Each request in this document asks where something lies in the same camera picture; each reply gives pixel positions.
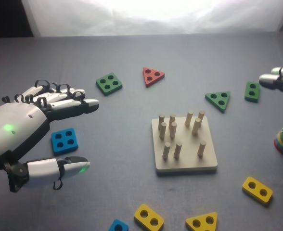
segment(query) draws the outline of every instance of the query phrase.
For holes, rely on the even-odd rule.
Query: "yellow triangle block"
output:
[[[208,213],[194,218],[186,219],[187,226],[193,231],[215,231],[218,214]]]

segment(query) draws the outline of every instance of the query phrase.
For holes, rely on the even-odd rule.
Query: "triangle block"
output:
[[[230,98],[230,91],[207,93],[205,98],[224,113]]]
[[[194,218],[186,219],[186,225],[193,231],[215,231],[218,214],[208,213]]]
[[[153,85],[154,83],[165,77],[164,72],[150,69],[148,67],[144,67],[142,71],[143,71],[143,78],[145,79],[146,87]]]

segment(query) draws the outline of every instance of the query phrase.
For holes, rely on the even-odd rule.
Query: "green block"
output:
[[[230,91],[207,93],[205,98],[224,113],[230,98]]]
[[[255,82],[247,82],[244,98],[250,102],[258,102],[260,93],[260,84]]]
[[[97,79],[97,86],[104,95],[109,95],[122,88],[122,82],[114,73],[110,73]]]

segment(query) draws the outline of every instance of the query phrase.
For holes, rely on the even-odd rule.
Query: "robotic hand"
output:
[[[54,189],[62,187],[62,178],[88,169],[90,162],[83,157],[67,157],[19,163],[30,149],[50,130],[50,122],[88,114],[99,108],[98,100],[85,99],[85,91],[37,80],[23,94],[15,95],[10,102],[0,106],[0,169],[8,174],[11,192],[18,192],[23,185],[37,186],[54,182]]]
[[[261,75],[259,83],[269,89],[279,89],[283,91],[283,67],[272,69],[271,74]]]

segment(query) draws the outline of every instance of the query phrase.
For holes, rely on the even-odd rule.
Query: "block hole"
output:
[[[70,145],[72,145],[72,144],[74,144],[74,140],[69,139],[67,143],[70,144]]]
[[[152,226],[157,226],[159,224],[159,221],[156,218],[152,218],[151,221],[150,221],[150,224]]]
[[[115,226],[115,231],[122,231],[122,226],[121,225],[116,225]]]
[[[262,195],[262,196],[266,196],[266,195],[267,195],[267,190],[261,189],[259,193],[260,193],[260,195]]]
[[[141,217],[146,218],[148,216],[148,212],[146,210],[141,211]]]
[[[72,132],[71,132],[71,131],[66,131],[66,132],[65,132],[65,135],[66,135],[66,136],[72,136]]]
[[[193,226],[195,228],[199,228],[200,227],[200,221],[199,220],[193,220]]]
[[[249,183],[248,183],[248,186],[249,186],[251,189],[256,188],[256,184],[255,184],[254,182],[249,182]]]
[[[207,222],[209,225],[212,225],[213,222],[214,222],[213,217],[211,217],[211,216],[206,217],[206,222]]]
[[[64,144],[62,143],[62,142],[59,142],[58,144],[57,144],[57,148],[62,148],[64,146]]]

